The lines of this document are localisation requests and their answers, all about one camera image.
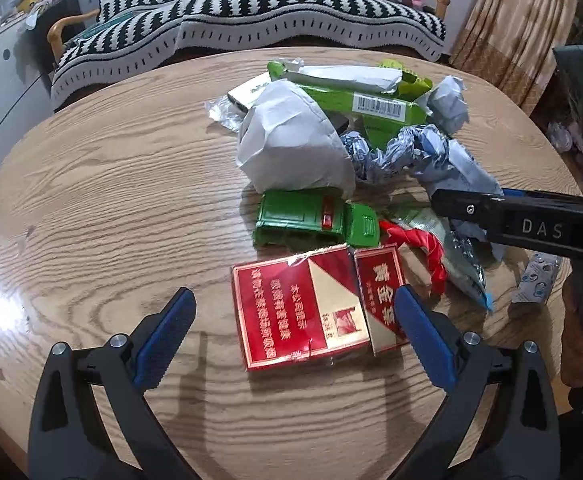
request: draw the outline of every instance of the silver bolt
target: silver bolt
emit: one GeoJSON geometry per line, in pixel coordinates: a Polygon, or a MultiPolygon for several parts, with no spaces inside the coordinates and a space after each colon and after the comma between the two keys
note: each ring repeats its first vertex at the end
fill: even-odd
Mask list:
{"type": "Polygon", "coordinates": [[[468,345],[476,346],[480,343],[480,336],[476,332],[465,332],[462,338],[468,345]]]}
{"type": "Polygon", "coordinates": [[[60,355],[67,349],[67,345],[65,343],[56,343],[52,346],[52,354],[60,355]]]}
{"type": "Polygon", "coordinates": [[[109,344],[114,348],[120,348],[127,343],[127,336],[124,334],[116,334],[109,340],[109,344]]]}
{"type": "Polygon", "coordinates": [[[530,354],[535,354],[538,351],[538,345],[533,341],[525,341],[523,347],[530,354]]]}

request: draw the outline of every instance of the table top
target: table top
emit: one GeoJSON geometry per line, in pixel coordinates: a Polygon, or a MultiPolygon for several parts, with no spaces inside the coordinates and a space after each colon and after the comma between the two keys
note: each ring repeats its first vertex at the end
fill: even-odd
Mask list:
{"type": "MultiPolygon", "coordinates": [[[[161,385],[146,398],[176,447],[203,478],[377,479],[431,420],[443,392],[411,346],[380,358],[245,371],[236,336],[230,267],[253,261],[259,196],[235,164],[236,137],[203,102],[265,71],[274,57],[311,64],[376,64],[387,54],[276,48],[189,60],[82,99],[31,130],[0,168],[0,427],[27,449],[38,380],[50,347],[102,345],[159,311],[179,286],[198,317],[161,385]]],[[[433,81],[458,75],[471,123],[457,134],[500,184],[579,194],[531,120],[481,79],[402,58],[433,81]]],[[[358,190],[372,205],[426,198],[409,178],[358,190]]],[[[402,250],[424,291],[427,271],[402,250]]],[[[489,316],[448,287],[438,309],[493,344],[534,339],[550,376],[558,370],[565,264],[545,307],[510,304],[527,253],[508,250],[487,269],[489,316]]],[[[121,458],[135,463],[101,388],[103,419],[121,458]]],[[[476,424],[484,424],[487,406],[476,424]]],[[[463,444],[471,450],[474,425],[463,444]]]]}

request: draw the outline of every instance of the red cigarette box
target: red cigarette box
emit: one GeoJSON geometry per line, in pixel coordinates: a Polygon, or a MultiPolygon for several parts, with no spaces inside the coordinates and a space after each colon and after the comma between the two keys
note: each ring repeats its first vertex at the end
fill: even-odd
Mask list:
{"type": "Polygon", "coordinates": [[[248,370],[325,357],[369,344],[347,246],[232,269],[248,370]]]}
{"type": "Polygon", "coordinates": [[[405,285],[398,246],[360,249],[354,259],[374,355],[404,345],[407,336],[394,316],[394,293],[405,285]]]}

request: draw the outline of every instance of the twisted red wrapper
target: twisted red wrapper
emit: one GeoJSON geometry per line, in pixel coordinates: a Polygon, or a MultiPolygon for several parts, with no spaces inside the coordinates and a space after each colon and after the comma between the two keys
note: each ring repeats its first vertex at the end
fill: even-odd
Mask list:
{"type": "Polygon", "coordinates": [[[436,294],[444,294],[447,271],[442,263],[444,251],[438,238],[421,229],[403,229],[387,220],[381,220],[379,224],[380,228],[389,235],[389,241],[398,244],[398,247],[406,243],[410,247],[425,250],[427,269],[431,274],[431,290],[436,294]]]}

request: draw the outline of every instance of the barcode label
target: barcode label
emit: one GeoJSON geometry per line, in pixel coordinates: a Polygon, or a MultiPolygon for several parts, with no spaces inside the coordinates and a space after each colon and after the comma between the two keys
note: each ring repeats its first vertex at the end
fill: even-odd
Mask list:
{"type": "Polygon", "coordinates": [[[395,119],[404,123],[407,105],[401,101],[355,93],[353,95],[351,111],[375,115],[376,117],[395,119]]]}

